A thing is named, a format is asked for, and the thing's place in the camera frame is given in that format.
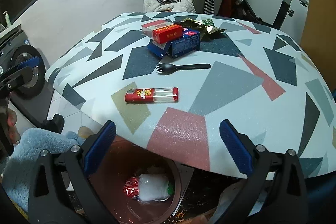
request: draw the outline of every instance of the metal bolt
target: metal bolt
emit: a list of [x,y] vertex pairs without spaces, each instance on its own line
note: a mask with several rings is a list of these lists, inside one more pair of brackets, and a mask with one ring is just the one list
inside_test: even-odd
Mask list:
[[79,145],[76,145],[76,144],[75,144],[73,147],[71,147],[71,151],[72,151],[72,152],[78,152],[79,149],[80,149],[80,146],[79,146]]
[[291,156],[295,156],[296,152],[293,149],[288,149],[287,152],[291,155]]
[[48,150],[43,149],[43,150],[41,151],[40,155],[41,155],[42,157],[44,157],[44,156],[47,155],[47,153],[48,153]]
[[264,152],[266,150],[265,146],[263,146],[261,144],[258,144],[256,148],[259,152]]

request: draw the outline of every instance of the blue box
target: blue box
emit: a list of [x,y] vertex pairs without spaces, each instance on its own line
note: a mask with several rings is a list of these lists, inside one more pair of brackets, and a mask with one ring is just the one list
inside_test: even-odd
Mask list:
[[179,39],[159,44],[151,40],[148,49],[162,59],[166,54],[171,58],[178,58],[193,50],[200,48],[200,33],[198,31],[183,28],[183,36]]

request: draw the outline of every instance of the red geometric shape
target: red geometric shape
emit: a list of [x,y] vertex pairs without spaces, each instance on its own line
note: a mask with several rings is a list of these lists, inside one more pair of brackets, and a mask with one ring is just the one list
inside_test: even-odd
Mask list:
[[266,91],[271,101],[275,100],[280,95],[285,93],[285,90],[281,86],[279,86],[278,83],[275,82],[271,77],[269,77],[265,72],[263,72],[261,69],[259,69],[254,64],[252,64],[246,58],[242,56],[240,56],[240,58],[245,62],[245,64],[249,67],[249,69],[254,75],[259,76],[264,79],[264,82],[261,85]]
[[147,150],[209,171],[209,146],[205,118],[168,107],[151,135]]
[[247,25],[245,25],[245,24],[243,24],[243,23],[240,23],[240,22],[238,22],[240,25],[242,25],[245,29],[247,29],[247,30],[249,30],[251,33],[254,33],[254,34],[258,34],[258,33],[261,33],[261,32],[259,32],[259,31],[257,31],[256,29],[253,29],[253,28],[251,28],[250,26],[247,26]]

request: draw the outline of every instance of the geometric patterned tablecloth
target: geometric patterned tablecloth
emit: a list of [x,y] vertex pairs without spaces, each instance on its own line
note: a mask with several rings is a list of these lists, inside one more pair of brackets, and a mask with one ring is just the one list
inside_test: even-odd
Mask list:
[[[186,17],[212,18],[226,29],[200,50],[161,61],[147,50],[141,25]],[[159,75],[159,63],[210,63],[211,69]],[[242,177],[219,136],[229,119],[254,144],[294,149],[305,177],[336,170],[336,104],[307,54],[285,33],[266,26],[188,13],[126,13],[90,33],[59,58],[46,80],[100,124],[172,160]],[[133,88],[178,87],[179,102],[126,104]]]

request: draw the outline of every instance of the light blue fleece fabric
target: light blue fleece fabric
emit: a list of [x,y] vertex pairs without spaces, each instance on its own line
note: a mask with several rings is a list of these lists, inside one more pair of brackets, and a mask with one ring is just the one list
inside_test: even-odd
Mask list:
[[84,138],[74,132],[57,134],[40,128],[26,130],[21,136],[20,144],[2,165],[5,165],[2,186],[7,195],[27,212],[32,170],[41,150],[62,153],[75,144],[82,145],[84,141]]

